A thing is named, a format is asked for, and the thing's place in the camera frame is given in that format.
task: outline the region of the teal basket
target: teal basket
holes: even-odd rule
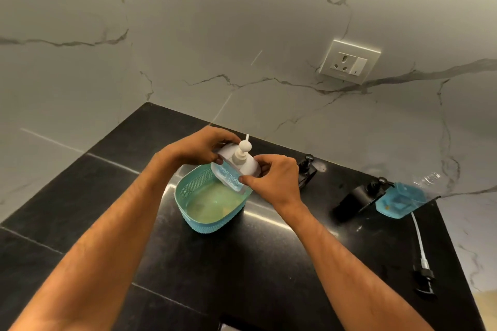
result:
[[[186,176],[184,176],[179,181],[178,185],[176,186],[176,190],[174,191],[174,199],[176,200],[176,203],[178,205],[181,214],[183,215],[183,218],[188,223],[188,225],[198,233],[203,233],[203,234],[212,233],[218,230],[219,228],[225,226],[234,216],[237,215],[238,212],[240,212],[243,209],[247,198],[252,192],[252,189],[249,188],[244,194],[245,196],[244,201],[240,203],[240,205],[237,208],[233,209],[233,211],[231,211],[225,217],[223,217],[221,220],[209,224],[203,224],[193,220],[186,213],[186,206],[188,204],[188,201],[190,200],[189,199],[190,196],[199,188],[215,180],[218,179],[212,172],[211,165],[210,164],[200,165],[195,169],[193,169],[191,172],[189,172]]]

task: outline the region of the hand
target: hand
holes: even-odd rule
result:
[[[292,211],[301,210],[302,206],[305,208],[300,200],[299,167],[295,159],[281,155],[254,158],[262,168],[263,177],[241,176],[241,183],[271,203],[285,221]]]
[[[170,144],[166,149],[172,151],[182,165],[202,165],[211,162],[222,164],[223,159],[212,150],[222,147],[227,142],[239,144],[240,141],[240,138],[232,132],[206,126],[195,134]]]

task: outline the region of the soap dispenser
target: soap dispenser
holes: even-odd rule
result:
[[[261,172],[257,161],[248,154],[252,149],[252,144],[248,140],[247,134],[245,140],[242,140],[240,144],[225,145],[218,153],[223,159],[223,163],[221,165],[211,164],[211,170],[216,178],[240,194],[245,193],[248,186],[240,183],[238,178],[240,176],[258,177]]]

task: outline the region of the granite countertop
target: granite countertop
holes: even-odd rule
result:
[[[4,221],[0,329],[10,326],[63,254],[155,152],[207,124],[146,103]],[[264,140],[251,142],[254,154],[304,156]],[[433,328],[483,329],[437,205],[415,212],[437,278],[438,298],[426,301],[413,290],[419,247],[412,219],[389,219],[370,207],[337,225],[330,211],[371,177],[317,162],[320,172],[302,190],[302,200],[320,222]],[[167,194],[189,169],[182,168],[166,190],[115,329],[214,331],[224,318],[267,331],[342,329],[299,240],[256,194],[218,232],[201,235],[188,227]]]

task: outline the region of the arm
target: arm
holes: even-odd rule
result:
[[[140,263],[167,183],[183,164],[218,162],[212,149],[228,140],[240,142],[226,130],[205,127],[156,153],[55,267],[11,331],[110,329]]]
[[[295,159],[256,156],[262,178],[240,177],[271,203],[295,231],[343,327],[359,330],[432,330],[429,324],[394,290],[350,253],[300,200]]]

